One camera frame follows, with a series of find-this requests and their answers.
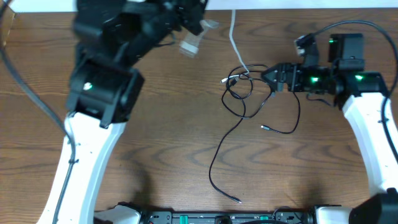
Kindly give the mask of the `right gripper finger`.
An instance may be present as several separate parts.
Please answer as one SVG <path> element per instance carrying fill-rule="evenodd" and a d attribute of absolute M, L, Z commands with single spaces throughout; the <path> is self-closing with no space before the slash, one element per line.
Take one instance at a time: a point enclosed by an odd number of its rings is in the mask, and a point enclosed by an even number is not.
<path fill-rule="evenodd" d="M 275 91 L 283 91 L 284 83 L 279 80 L 278 75 L 265 74 L 262 79 Z"/>
<path fill-rule="evenodd" d="M 277 78 L 282 71 L 283 64 L 278 63 L 261 73 L 262 78 Z"/>

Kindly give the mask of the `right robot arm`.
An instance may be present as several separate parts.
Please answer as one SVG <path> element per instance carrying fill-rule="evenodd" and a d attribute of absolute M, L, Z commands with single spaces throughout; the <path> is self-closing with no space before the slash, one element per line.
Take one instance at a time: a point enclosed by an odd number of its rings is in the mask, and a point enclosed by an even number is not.
<path fill-rule="evenodd" d="M 314 37 L 295 41 L 302 63 L 279 63 L 261 78 L 272 91 L 331 94 L 348 120 L 368 176 L 370 198 L 355 208 L 316 205 L 303 223 L 397 223 L 397 127 L 378 72 L 365 71 L 362 34 L 332 34 L 330 67 L 318 64 Z"/>

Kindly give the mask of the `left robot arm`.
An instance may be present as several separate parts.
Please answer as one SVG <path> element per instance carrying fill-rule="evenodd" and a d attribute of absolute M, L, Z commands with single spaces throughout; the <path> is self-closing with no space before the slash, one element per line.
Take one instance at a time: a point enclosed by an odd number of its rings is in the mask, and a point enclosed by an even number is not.
<path fill-rule="evenodd" d="M 134 68 L 173 31 L 202 32 L 206 1 L 78 0 L 67 135 L 40 223 L 93 223 L 109 157 L 144 84 Z"/>

